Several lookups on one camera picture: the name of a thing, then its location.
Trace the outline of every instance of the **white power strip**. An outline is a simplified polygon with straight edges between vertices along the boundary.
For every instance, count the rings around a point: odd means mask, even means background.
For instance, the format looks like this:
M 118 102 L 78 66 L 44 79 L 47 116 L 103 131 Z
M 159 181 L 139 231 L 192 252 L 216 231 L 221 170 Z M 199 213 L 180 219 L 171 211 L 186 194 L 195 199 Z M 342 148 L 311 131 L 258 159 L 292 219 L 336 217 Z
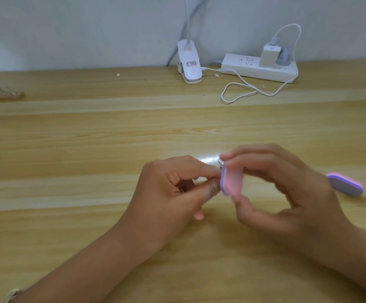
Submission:
M 274 63 L 272 68 L 260 67 L 260 57 L 238 55 L 238 54 L 226 54 L 221 65 L 222 70 L 233 70 L 241 76 L 254 77 L 256 79 L 287 82 L 292 83 L 292 80 L 297 72 L 298 68 L 294 61 L 291 61 L 288 66 L 279 66 Z M 236 73 L 225 71 L 223 73 L 233 74 Z

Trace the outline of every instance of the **wooden desk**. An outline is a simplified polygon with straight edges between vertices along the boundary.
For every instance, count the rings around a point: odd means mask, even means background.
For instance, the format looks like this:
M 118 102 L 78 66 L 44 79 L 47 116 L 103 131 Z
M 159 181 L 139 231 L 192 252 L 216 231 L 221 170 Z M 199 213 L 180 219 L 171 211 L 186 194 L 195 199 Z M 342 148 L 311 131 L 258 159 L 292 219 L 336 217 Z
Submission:
M 220 93 L 237 77 L 204 73 L 198 85 L 174 67 L 0 73 L 0 84 L 27 94 L 0 102 L 0 300 L 110 228 L 150 160 L 191 154 L 215 163 L 237 145 L 277 142 L 366 188 L 366 60 L 301 63 L 277 96 L 232 105 Z M 249 80 L 266 91 L 280 85 Z M 287 206 L 261 180 L 248 178 L 244 190 L 260 208 Z M 340 198 L 366 228 L 366 192 Z M 108 302 L 366 302 L 341 276 L 238 224 L 228 198 L 205 211 Z

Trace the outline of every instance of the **pink nail buffer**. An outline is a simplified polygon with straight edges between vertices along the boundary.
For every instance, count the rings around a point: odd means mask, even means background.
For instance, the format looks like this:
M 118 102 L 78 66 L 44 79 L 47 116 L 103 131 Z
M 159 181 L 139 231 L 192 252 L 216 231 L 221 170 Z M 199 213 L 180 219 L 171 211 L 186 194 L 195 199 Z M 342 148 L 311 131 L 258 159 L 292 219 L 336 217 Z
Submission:
M 349 195 L 350 197 L 359 197 L 364 192 L 361 183 L 346 177 L 341 173 L 328 173 L 326 176 L 333 189 Z
M 243 185 L 243 169 L 223 167 L 219 184 L 224 195 L 240 195 Z

